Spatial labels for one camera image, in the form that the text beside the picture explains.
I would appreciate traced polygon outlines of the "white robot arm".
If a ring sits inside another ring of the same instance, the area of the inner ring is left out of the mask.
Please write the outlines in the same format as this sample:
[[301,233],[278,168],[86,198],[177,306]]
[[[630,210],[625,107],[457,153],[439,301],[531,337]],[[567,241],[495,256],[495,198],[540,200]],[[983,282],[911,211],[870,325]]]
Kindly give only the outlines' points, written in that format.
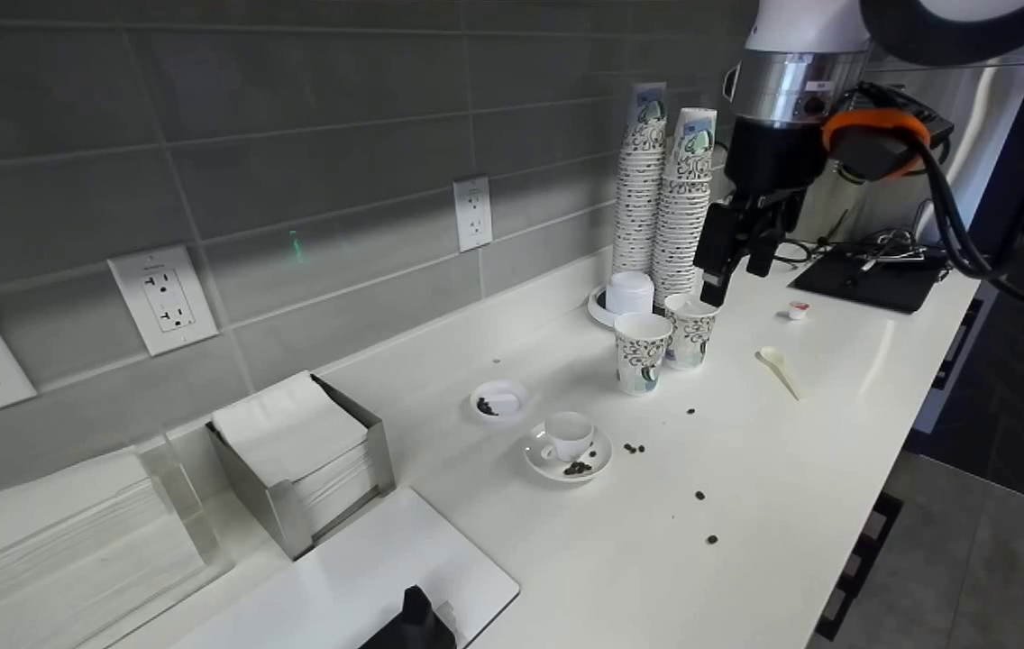
[[850,103],[870,49],[929,67],[1024,54],[1024,0],[757,0],[733,75],[733,196],[709,200],[696,245],[703,301],[726,301],[737,264],[769,274],[829,157],[863,181],[922,173],[948,251],[971,276],[991,274],[959,232],[929,119]]

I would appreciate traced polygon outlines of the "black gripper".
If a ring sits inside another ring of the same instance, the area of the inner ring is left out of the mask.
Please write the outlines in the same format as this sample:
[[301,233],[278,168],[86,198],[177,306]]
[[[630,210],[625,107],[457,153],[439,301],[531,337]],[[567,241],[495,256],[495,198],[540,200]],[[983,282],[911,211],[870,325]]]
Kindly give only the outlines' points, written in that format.
[[709,205],[696,250],[703,301],[726,306],[737,264],[769,276],[774,250],[797,227],[805,190],[814,184],[821,166],[827,147],[814,126],[737,121],[726,162],[733,190],[726,200]]

